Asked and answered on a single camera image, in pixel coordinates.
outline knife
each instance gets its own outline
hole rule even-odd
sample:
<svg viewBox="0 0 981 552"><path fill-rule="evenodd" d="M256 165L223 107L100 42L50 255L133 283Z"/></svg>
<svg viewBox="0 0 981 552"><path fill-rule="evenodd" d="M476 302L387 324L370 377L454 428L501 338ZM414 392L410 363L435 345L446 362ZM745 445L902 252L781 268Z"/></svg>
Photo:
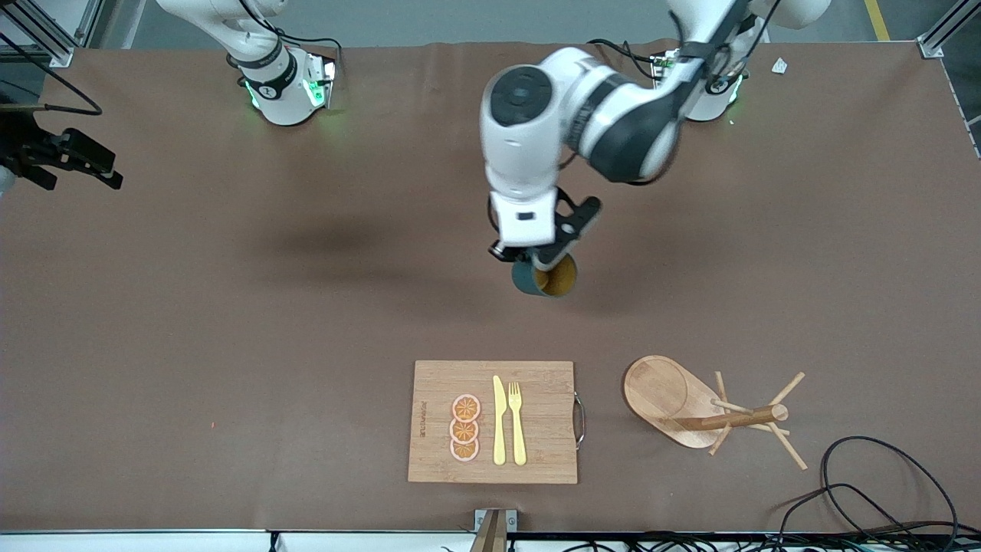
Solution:
<svg viewBox="0 0 981 552"><path fill-rule="evenodd" d="M504 455L504 413L507 412L507 396L500 378L493 377L493 462L503 466L507 461Z"/></svg>

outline wooden peg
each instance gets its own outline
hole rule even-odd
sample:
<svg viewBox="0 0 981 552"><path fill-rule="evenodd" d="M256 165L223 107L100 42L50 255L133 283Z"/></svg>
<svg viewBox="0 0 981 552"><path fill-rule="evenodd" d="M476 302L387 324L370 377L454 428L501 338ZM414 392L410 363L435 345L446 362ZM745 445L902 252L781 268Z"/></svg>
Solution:
<svg viewBox="0 0 981 552"><path fill-rule="evenodd" d="M747 425L747 427L749 429L759 429L760 431L766 431L767 433L773 433L773 430L772 429L770 429L766 425L763 425L762 423L754 423L753 425ZM786 429L784 429L782 427L779 428L779 431L780 431L780 434L781 435L784 435L784 436L790 436L790 434L791 434L790 431L788 431L788 430L786 430Z"/></svg>
<svg viewBox="0 0 981 552"><path fill-rule="evenodd" d="M752 414L752 409L744 409L743 407L733 405L732 403L726 403L725 401L719 401L718 399L712 399L712 404L716 407L722 407L723 409L734 413Z"/></svg>
<svg viewBox="0 0 981 552"><path fill-rule="evenodd" d="M743 425L750 425L753 423L768 423L771 421L783 421L787 419L787 407L783 405L773 405L767 407L761 407L752 411L749 414L743 413L728 413L721 415L714 415L710 417L697 417L690 418L681 421L682 425L688 427L692 430L705 430L705 429L722 429L727 424L733 427L741 427Z"/></svg>
<svg viewBox="0 0 981 552"><path fill-rule="evenodd" d="M801 471L807 469L807 464L804 463L803 458L800 457L800 455L794 449L794 446L791 445L791 442L787 440L787 437L784 437L783 434L780 433L777 424L770 421L767 422L766 425L770 426L770 429L773 430L773 434L777 436L778 440L780 440L780 444L783 445L785 449L787 449L787 454L791 455L791 458L794 459L794 462L798 464L798 468L800 468Z"/></svg>
<svg viewBox="0 0 981 552"><path fill-rule="evenodd" d="M786 399L787 395L789 395L791 391L794 391L794 388L797 387L797 385L800 383L802 379L803 379L803 372L798 372L798 375L794 376L794 379L792 379L791 382L787 384L787 387L784 387L780 391L780 393L777 393L777 396L774 397L769 404L776 405L780 401Z"/></svg>
<svg viewBox="0 0 981 552"><path fill-rule="evenodd" d="M718 370L715 372L715 387L717 387L719 390L719 399L722 399L723 402L728 402L729 397L726 396L726 384L722 383L722 372ZM715 453L719 452L719 447L722 446L722 443L725 442L726 437L729 436L729 433L731 433L732 430L733 426L728 423L722 428L722 433L719 434L719 438L712 443L712 448L708 449L709 456L715 456Z"/></svg>
<svg viewBox="0 0 981 552"><path fill-rule="evenodd" d="M722 433L719 434L719 438L716 439L715 443L712 444L712 448L708 449L709 456L715 456L715 453L719 451L719 447L722 446L722 442L726 440L726 437L729 436L729 433L731 433L732 430L733 430L733 426L729 425L728 423L726 424L725 427L722 428Z"/></svg>
<svg viewBox="0 0 981 552"><path fill-rule="evenodd" d="M728 403L729 397L726 397L726 386L724 383L722 383L722 372L715 372L715 387L719 388L719 399L722 399Z"/></svg>

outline black cord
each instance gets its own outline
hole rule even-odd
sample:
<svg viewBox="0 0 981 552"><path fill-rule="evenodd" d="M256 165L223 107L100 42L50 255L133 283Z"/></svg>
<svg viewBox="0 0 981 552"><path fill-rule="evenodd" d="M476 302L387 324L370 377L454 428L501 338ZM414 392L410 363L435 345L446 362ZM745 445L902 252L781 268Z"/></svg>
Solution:
<svg viewBox="0 0 981 552"><path fill-rule="evenodd" d="M248 4L245 3L245 0L238 0L238 3L241 4L241 7L245 9L245 13L247 13L248 16L252 18L252 21L259 24L260 27L275 33L276 36L282 38L284 42L292 42L294 45L299 45L296 44L297 42L304 42L307 44L311 44L314 42L332 42L337 47L337 57L338 58L340 57L340 52L343 49L343 47L340 45L340 42L338 42L336 39L330 38L329 36L325 36L323 38L301 38L299 36L293 36L292 34L288 34L285 30L282 30L281 28L276 27L275 25L267 21L263 21L259 19L259 16L255 15L252 12L252 9L248 7Z"/></svg>
<svg viewBox="0 0 981 552"><path fill-rule="evenodd" d="M558 164L558 170L561 171L562 169L564 169L564 168L568 167L569 165L571 165L572 162L576 160L576 157L579 157L579 154L576 153L575 151L573 151L572 152L572 155L569 155L569 158L568 159L566 159L565 161L562 161L561 163Z"/></svg>
<svg viewBox="0 0 981 552"><path fill-rule="evenodd" d="M671 10L668 10L668 17L671 18L671 23L675 24L675 30L678 32L678 41L684 44L685 30L681 27L681 20L678 19L678 16Z"/></svg>
<svg viewBox="0 0 981 552"><path fill-rule="evenodd" d="M770 18L773 17L773 12L777 11L777 6L779 5L780 0L776 0L773 3L773 6L770 6L770 11L767 12L766 19L763 20L763 27L759 30L759 34L757 34L756 38L752 41L752 46L749 47L749 51L745 56L743 56L744 60L748 60L749 56L752 54L752 51L756 49L756 45L759 44L759 39L763 37L763 32L766 31L766 28L770 25Z"/></svg>
<svg viewBox="0 0 981 552"><path fill-rule="evenodd" d="M609 49L611 49L611 50L615 51L616 53L620 54L621 56L633 57L636 61L650 61L650 58L646 58L644 56L640 56L640 55L634 54L632 52L628 52L627 50L625 50L623 48L623 46L619 46L617 44L614 44L613 42L610 42L609 40L607 40L605 38L594 38L593 40L590 40L589 42L587 42L587 44L599 44L599 45L602 45L602 46L606 46Z"/></svg>
<svg viewBox="0 0 981 552"><path fill-rule="evenodd" d="M840 447L842 444L847 443L849 441L866 441L869 443L879 445L903 457L910 464L913 464L920 472L926 475L927 478L930 479L930 482L933 483L933 485L937 488L938 491L940 491L940 494L944 497L944 501L947 503L948 509L951 511L951 520L949 522L916 522L912 524L902 524L899 521L897 521L897 519L893 515L889 514L884 508L882 508L878 503L876 503L871 497L869 497L867 494L862 492L854 485L851 485L849 483L829 482L830 478L828 476L828 463L831 460L831 457L834 455L835 450L837 450L838 447ZM862 500L864 500L867 504L869 504L877 512L879 512L879 514L881 514L884 518L889 520L890 525L888 525L884 529L867 530L865 528L862 528L859 524L857 524L854 521L854 519L851 516L849 516L847 512L845 512L845 509L842 508L841 503L838 501L838 498L835 496L835 489L840 489L840 488L846 488L852 491L853 493L855 493L856 495L858 495ZM786 535L785 532L787 530L787 524L790 521L791 515L794 513L794 511L796 511L799 507L803 506L804 504L810 502L811 500L814 500L815 498L825 494L828 495L828 499L831 501L832 505L834 506L838 514L841 515L842 518L844 518L852 527L854 527L858 531L858 533L853 533L852 535L850 535L851 538L857 536L862 538L866 542L871 541L876 544L887 546L894 550L903 550L903 551L908 550L909 542L911 542L913 544L913 548L917 550L934 549L934 548L929 548L927 545L925 545L924 541L920 540L915 534L912 533L912 530L914 528L923 528L926 526L950 527L951 534L948 537L947 543L943 546L943 548L939 549L940 552L951 552L952 550L957 550L961 548L961 547L955 547L955 544L958 538L958 533L962 528L967 529L975 534L981 534L979 533L978 529L971 527L969 525L960 524L957 521L957 510L954 506L954 501L951 500L951 496L947 493L947 490L944 489L943 485L940 484L940 481L938 481L937 478L934 477L933 473L931 473L927 468L925 468L914 457L910 456L906 451L900 449L899 447L895 445L891 445L880 439L876 439L874 437L865 437L863 435L854 435L852 437L845 437L843 439L839 439L835 441L824 452L824 456L821 457L821 487L814 490L813 492L808 493L806 496L798 500L784 514L784 518L780 523L780 532L776 535L776 538L779 540L778 543L779 545L782 545L784 539L787 536L789 536ZM890 541L887 541L883 538L886 536L893 536L894 537L893 540L895 540L895 537L900 537L901 540L906 541L906 544L903 547L895 546ZM838 538L849 538L849 536L842 535ZM759 549L768 550L768 549L772 549L772 547L768 547L764 545L759 547Z"/></svg>
<svg viewBox="0 0 981 552"><path fill-rule="evenodd" d="M721 66L719 66L720 67L719 71L724 71L727 67L729 67L729 64L732 63L732 61L733 61L733 48L732 48L732 46L728 42L726 42L725 44L722 45L722 48L725 48L726 49L726 61ZM745 68L746 68L746 66L742 66L740 68L740 73ZM705 80L705 93L707 93L708 95L717 96L717 95L724 94L724 93L728 92L729 89L730 89L730 87L728 87L728 86L724 86L724 87L720 88L718 91L713 90L712 87L716 83L727 83L728 80L729 80L729 76L727 75L727 76L725 76L725 78L720 79L722 77L722 75L719 75L719 74L712 75L712 73L714 73L714 71L715 71L714 68L707 68L707 70L709 72L709 75L708 75L708 78Z"/></svg>
<svg viewBox="0 0 981 552"><path fill-rule="evenodd" d="M627 42L626 40L624 40L623 41L623 49L627 50L627 55L630 56L630 61L634 62L634 67L636 67L637 70L641 72L641 75L644 75L645 77L647 77L648 79L651 79L653 81L654 80L654 74L651 73L651 72L649 72L649 71L647 71L647 70L645 70L643 67L641 67L641 62L637 61L637 58L640 57L640 56L634 55L634 51L630 49L630 42ZM648 63L650 63L650 58L649 57L647 57L645 59L647 60Z"/></svg>
<svg viewBox="0 0 981 552"><path fill-rule="evenodd" d="M603 552L616 552L616 550L613 550L609 546L606 546L605 544L599 544L594 540L591 540L586 544L578 544L576 546L573 546L572 548L566 548L562 552L575 552L576 550L583 550L585 548L592 548L594 552L598 552L599 550L602 550Z"/></svg>
<svg viewBox="0 0 981 552"><path fill-rule="evenodd" d="M692 539L692 540L693 540L693 541L695 542L695 544L696 544L696 545L695 545L695 547L696 547L696 548L697 548L698 550L701 550L701 547L700 547L700 546L698 546L698 545L699 545L699 544L704 544L704 545L706 545L706 546L708 546L708 548L709 548L709 550L711 550L712 552L719 552L719 549L718 549L718 548L716 548L716 547L715 547L715 545L714 545L714 544L712 544L712 543L711 543L710 541L708 541L708 540L705 540L705 539L703 539L703 538L699 538L699 537L697 537L697 536L694 536L694 535L691 535L691 539Z"/></svg>
<svg viewBox="0 0 981 552"><path fill-rule="evenodd" d="M0 32L0 39L3 39L3 41L6 42L8 46L14 48L14 50L16 50L18 54L21 54L21 56L24 57L24 59L28 60L30 63L40 68L41 71L51 76L51 78L54 79L55 81L58 81L59 83L63 84L67 89L74 92L75 95L83 99L85 103L92 106L92 109L80 109L77 107L68 107L65 105L52 105L50 103L41 104L41 107L43 107L46 111L63 111L65 113L77 113L79 115L92 115L92 116L102 115L102 108L99 107L99 104L92 101L92 98L85 95L85 92L82 92L74 84L66 81L64 77L58 75L54 71L51 71L50 68L45 67L44 64L35 60L33 57L27 54L27 52L25 52L23 48L21 48L20 46L15 44L13 40L8 38L7 35L4 34L3 32Z"/></svg>
<svg viewBox="0 0 981 552"><path fill-rule="evenodd" d="M26 87L21 86L21 85L19 85L17 83L11 83L10 81L7 81L6 79L0 79L0 83L3 83L3 84L6 84L7 86L11 86L13 88L16 88L17 90L20 90L21 92L26 92L26 93L30 94L31 96L34 96L35 98L37 96L41 95L41 94L35 92L34 90L31 90L30 88L26 88Z"/></svg>

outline cutting board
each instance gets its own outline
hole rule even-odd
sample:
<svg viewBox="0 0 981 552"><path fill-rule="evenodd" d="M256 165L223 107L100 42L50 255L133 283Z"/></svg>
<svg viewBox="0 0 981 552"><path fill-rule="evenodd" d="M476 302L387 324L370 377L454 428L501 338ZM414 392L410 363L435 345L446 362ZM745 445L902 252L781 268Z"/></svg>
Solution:
<svg viewBox="0 0 981 552"><path fill-rule="evenodd" d="M492 378L521 384L521 424L528 462L514 464L511 410L504 415L507 462L493 462ZM576 483L579 470L573 429L573 364L567 361L417 360L412 392L409 481L440 483ZM481 402L477 440L470 462L449 452L451 405L469 393Z"/></svg>

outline fork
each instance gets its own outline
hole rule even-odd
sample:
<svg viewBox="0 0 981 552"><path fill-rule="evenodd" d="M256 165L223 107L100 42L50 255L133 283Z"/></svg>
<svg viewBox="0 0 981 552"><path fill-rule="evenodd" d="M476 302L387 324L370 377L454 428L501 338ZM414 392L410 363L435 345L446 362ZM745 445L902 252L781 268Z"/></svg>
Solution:
<svg viewBox="0 0 981 552"><path fill-rule="evenodd" d="M523 466L528 461L525 452L525 432L521 429L521 386L518 382L507 384L507 406L514 414L514 463Z"/></svg>

